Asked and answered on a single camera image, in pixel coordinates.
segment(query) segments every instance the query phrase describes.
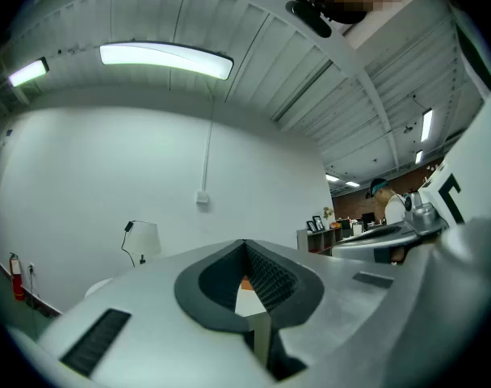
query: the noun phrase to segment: ceiling light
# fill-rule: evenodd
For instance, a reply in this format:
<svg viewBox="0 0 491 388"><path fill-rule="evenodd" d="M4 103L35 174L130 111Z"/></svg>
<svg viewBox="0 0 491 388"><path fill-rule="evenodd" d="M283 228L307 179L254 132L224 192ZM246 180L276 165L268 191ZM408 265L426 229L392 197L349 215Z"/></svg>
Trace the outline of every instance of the ceiling light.
<svg viewBox="0 0 491 388"><path fill-rule="evenodd" d="M24 68L14 72L9 76L10 83L12 86L18 86L25 83L33 78L44 75L49 71L48 65L44 57L32 62L30 65L26 65Z"/></svg>
<svg viewBox="0 0 491 388"><path fill-rule="evenodd" d="M207 74L225 80L233 68L233 60L198 48L176 44L128 42L100 46L104 65L138 64L169 66Z"/></svg>
<svg viewBox="0 0 491 388"><path fill-rule="evenodd" d="M432 125L432 109L429 109L423 114L422 142L424 142L430 134L430 126Z"/></svg>

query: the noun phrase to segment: fire extinguisher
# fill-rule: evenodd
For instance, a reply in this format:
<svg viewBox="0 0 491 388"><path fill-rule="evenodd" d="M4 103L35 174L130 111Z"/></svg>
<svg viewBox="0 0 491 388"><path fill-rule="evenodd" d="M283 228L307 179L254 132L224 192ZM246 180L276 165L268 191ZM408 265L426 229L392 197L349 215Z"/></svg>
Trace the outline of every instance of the fire extinguisher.
<svg viewBox="0 0 491 388"><path fill-rule="evenodd" d="M12 291L14 292L14 298L17 301L22 301L25 299L22 286L21 278L21 267L19 266L18 256L14 253L10 254L9 258L10 266L10 278L12 279Z"/></svg>

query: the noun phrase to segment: ceiling beam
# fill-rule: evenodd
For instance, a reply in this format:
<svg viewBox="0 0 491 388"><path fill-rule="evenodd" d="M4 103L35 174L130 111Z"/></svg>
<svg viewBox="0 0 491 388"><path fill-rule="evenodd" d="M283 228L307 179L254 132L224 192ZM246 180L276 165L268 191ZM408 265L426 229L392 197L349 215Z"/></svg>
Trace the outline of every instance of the ceiling beam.
<svg viewBox="0 0 491 388"><path fill-rule="evenodd" d="M380 118L380 122L385 131L385 136L388 140L389 147L391 148L392 158L394 159L394 164L397 166L397 169L400 167L400 163L398 162L398 151L397 144L394 141L394 135L392 134L391 125L389 124L388 114L385 111L384 105L382 104L382 99L380 99L380 95L376 91L375 85L373 85L373 81L369 78L366 71L363 70L357 76L360 84L363 86L364 90L369 96L373 107L375 108L376 114Z"/></svg>
<svg viewBox="0 0 491 388"><path fill-rule="evenodd" d="M307 116L320 102L325 100L336 87L346 80L346 75L333 65L315 80L298 100L280 117L278 124L282 131L288 131Z"/></svg>
<svg viewBox="0 0 491 388"><path fill-rule="evenodd" d="M454 82L452 83L453 87L451 92L451 101L450 104L448 105L447 117L443 124L443 128L441 129L441 133L438 137L438 141L434 146L435 149L438 148L439 146L442 146L446 142L448 135L450 134L452 125L455 122L455 116L457 115L457 111L460 108L460 99L463 94L464 84L466 83L464 79L466 75L466 69L464 68L463 55L461 53L459 39L457 39L457 31L455 31L455 36L456 36L455 38L456 68L455 68Z"/></svg>
<svg viewBox="0 0 491 388"><path fill-rule="evenodd" d="M308 74L307 78L300 83L300 85L294 91L294 96L292 98L285 99L285 102L278 108L278 110L271 116L271 120L274 122L278 122L281 120L287 111L292 108L294 103L297 102L301 96L318 80L321 75L332 65L332 61L328 58L323 59L323 61L319 62L313 71Z"/></svg>
<svg viewBox="0 0 491 388"><path fill-rule="evenodd" d="M398 12L413 0L385 3L382 10L370 11L365 19L355 24L346 34L346 40L353 49L358 49L366 43L382 26L390 21Z"/></svg>
<svg viewBox="0 0 491 388"><path fill-rule="evenodd" d="M30 104L27 96L24 94L23 90L19 86L13 87L12 91L14 92L15 97L18 98L19 102L24 103L25 105Z"/></svg>

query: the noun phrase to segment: wall outlet box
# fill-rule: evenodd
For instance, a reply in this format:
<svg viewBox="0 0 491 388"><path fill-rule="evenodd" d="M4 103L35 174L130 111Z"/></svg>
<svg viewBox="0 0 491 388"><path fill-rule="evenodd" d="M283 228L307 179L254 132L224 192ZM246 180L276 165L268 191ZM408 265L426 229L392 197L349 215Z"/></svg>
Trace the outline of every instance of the wall outlet box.
<svg viewBox="0 0 491 388"><path fill-rule="evenodd" d="M208 193L205 191L198 191L197 192L197 197L195 199L195 202L197 204L207 204L210 201L210 197L208 196Z"/></svg>

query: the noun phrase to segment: power cord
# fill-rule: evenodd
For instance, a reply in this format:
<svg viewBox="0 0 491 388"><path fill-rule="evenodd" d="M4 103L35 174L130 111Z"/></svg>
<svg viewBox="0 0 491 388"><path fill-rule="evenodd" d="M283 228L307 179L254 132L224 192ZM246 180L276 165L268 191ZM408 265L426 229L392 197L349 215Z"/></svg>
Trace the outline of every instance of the power cord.
<svg viewBox="0 0 491 388"><path fill-rule="evenodd" d="M37 339L36 314L34 312L34 280L32 279L34 276L34 268L32 266L28 266L28 272L30 273L30 303L32 307L32 323L34 325L34 333L36 334Z"/></svg>
<svg viewBox="0 0 491 388"><path fill-rule="evenodd" d="M206 150L204 151L204 163L203 163L203 179L201 182L201 191L205 192L206 191L206 178L208 174L208 155L210 153L210 142L212 140L212 129L213 129L213 113L214 113L214 108L215 108L215 102L213 99L212 92L210 91L210 86L206 82L206 79L203 78L204 86L206 87L206 91L208 92L208 95L210 97L210 101L212 103L212 108L210 110L210 126L208 128L208 139L206 140Z"/></svg>
<svg viewBox="0 0 491 388"><path fill-rule="evenodd" d="M416 100L416 95L413 95L413 97L411 98L420 108L423 108L425 109L425 107L423 105L421 105L417 100Z"/></svg>
<svg viewBox="0 0 491 388"><path fill-rule="evenodd" d="M392 191L392 192L394 192L394 195L395 195L395 196L397 196L398 200L400 200L400 201L401 201L401 203L402 203L402 204L404 205L404 207L405 207L405 200L403 200L402 198L400 198L400 195L399 195L399 194L398 194L396 191L394 191L392 188L391 188L391 191Z"/></svg>
<svg viewBox="0 0 491 388"><path fill-rule="evenodd" d="M122 248L123 251L125 251L129 255L129 257L131 258L131 261L132 261L132 266L135 268L136 265L134 264L134 260L132 259L130 253L127 250L124 249L125 239L127 238L127 232L128 232L128 230L126 228L125 229L125 233L124 233L124 241L122 242L122 247L121 248Z"/></svg>

